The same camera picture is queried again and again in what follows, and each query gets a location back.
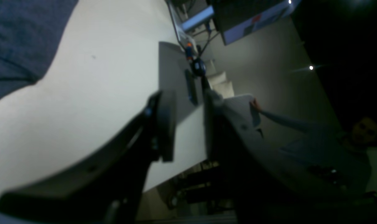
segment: black cable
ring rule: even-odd
[[[204,30],[202,30],[202,31],[200,31],[200,32],[198,32],[198,33],[196,33],[196,34],[194,34],[193,37],[198,36],[198,35],[200,35],[200,34],[206,32],[206,31],[208,31],[208,30],[207,30],[207,29],[204,29]]]
[[[219,35],[220,32],[218,32],[217,34],[215,34],[211,39],[208,39],[208,41],[206,42],[204,48],[202,49],[201,53],[199,54],[198,57],[201,57],[202,56],[202,53],[205,51],[206,47],[208,46],[208,44],[215,38],[217,37],[217,35]]]

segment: gray shirt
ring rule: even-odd
[[[351,193],[364,193],[371,175],[367,154],[348,151],[341,145],[337,130],[311,124],[266,111],[267,118],[305,133],[305,137],[280,148],[280,152],[305,167],[319,165],[334,167],[342,173],[347,190]]]

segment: dark ceiling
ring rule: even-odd
[[[377,119],[377,0],[303,0],[292,20],[341,125]]]

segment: blue shirt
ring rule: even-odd
[[[281,125],[305,133],[302,139],[280,148],[279,151],[283,155],[305,167],[311,165],[334,167],[343,175],[349,192],[365,193],[371,176],[369,158],[366,152],[355,153],[342,146],[336,129],[290,119],[266,111],[261,114]]]
[[[0,0],[0,99],[43,78],[78,0]]]

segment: desk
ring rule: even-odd
[[[0,100],[0,193],[76,163],[130,121],[158,90],[160,41],[177,44],[164,0],[81,0],[43,80]],[[199,106],[144,190],[205,158]]]
[[[190,85],[187,79],[187,76],[193,77],[190,71],[186,55],[179,45],[159,43],[159,89],[171,89],[176,93],[177,124],[181,124],[198,108],[196,105],[202,105],[204,101],[201,79],[191,78],[193,82]],[[195,93],[196,100],[190,100],[189,92]]]

